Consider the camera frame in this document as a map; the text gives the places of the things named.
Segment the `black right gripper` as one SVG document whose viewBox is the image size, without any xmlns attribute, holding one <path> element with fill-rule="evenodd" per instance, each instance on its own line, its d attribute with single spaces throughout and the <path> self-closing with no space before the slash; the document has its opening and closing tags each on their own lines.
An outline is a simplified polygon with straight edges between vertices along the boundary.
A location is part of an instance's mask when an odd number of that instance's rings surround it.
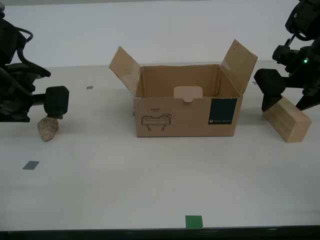
<svg viewBox="0 0 320 240">
<path fill-rule="evenodd" d="M 299 50 L 279 45 L 272 59 L 285 66 L 288 77 L 282 77 L 276 69 L 261 68 L 254 79 L 263 93 L 261 110 L 266 112 L 281 100 L 287 88 L 301 88 L 302 98 L 296 107 L 304 111 L 320 104 L 320 39 Z"/>
</svg>

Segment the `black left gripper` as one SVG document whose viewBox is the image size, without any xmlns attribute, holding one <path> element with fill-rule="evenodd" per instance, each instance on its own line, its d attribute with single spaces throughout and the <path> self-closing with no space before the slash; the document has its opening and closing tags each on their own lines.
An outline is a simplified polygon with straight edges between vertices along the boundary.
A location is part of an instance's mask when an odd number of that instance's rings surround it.
<svg viewBox="0 0 320 240">
<path fill-rule="evenodd" d="M 63 119 L 68 112 L 70 92 L 65 86 L 52 86 L 44 94 L 34 95 L 34 81 L 44 78 L 23 63 L 0 68 L 0 121 L 3 123 L 29 123 L 28 111 L 43 105 L 47 117 Z M 9 112 L 4 110 L 22 110 Z"/>
</svg>

